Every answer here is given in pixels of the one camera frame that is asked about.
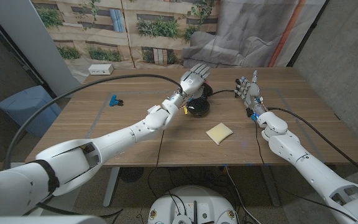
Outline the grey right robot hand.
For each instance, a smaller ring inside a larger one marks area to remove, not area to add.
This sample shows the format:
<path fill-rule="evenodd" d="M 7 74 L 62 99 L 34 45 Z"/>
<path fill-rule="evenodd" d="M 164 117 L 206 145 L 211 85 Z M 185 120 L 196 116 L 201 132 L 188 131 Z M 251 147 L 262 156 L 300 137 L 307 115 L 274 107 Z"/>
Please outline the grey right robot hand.
<path fill-rule="evenodd" d="M 259 116 L 267 109 L 262 105 L 262 97 L 260 96 L 259 86 L 257 84 L 258 71 L 255 70 L 251 81 L 241 77 L 236 79 L 235 97 L 239 97 L 244 101 L 247 116 L 253 121 L 257 121 Z"/>

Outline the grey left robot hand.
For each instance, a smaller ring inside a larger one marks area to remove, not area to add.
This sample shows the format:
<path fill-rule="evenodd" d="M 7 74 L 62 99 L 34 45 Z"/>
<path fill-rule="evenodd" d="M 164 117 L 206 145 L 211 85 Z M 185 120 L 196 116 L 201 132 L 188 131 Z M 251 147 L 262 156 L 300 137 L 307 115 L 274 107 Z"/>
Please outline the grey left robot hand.
<path fill-rule="evenodd" d="M 198 90 L 207 77 L 210 75 L 211 67 L 203 63 L 198 63 L 189 71 L 185 72 L 180 78 L 180 86 L 183 92 L 189 96 Z"/>

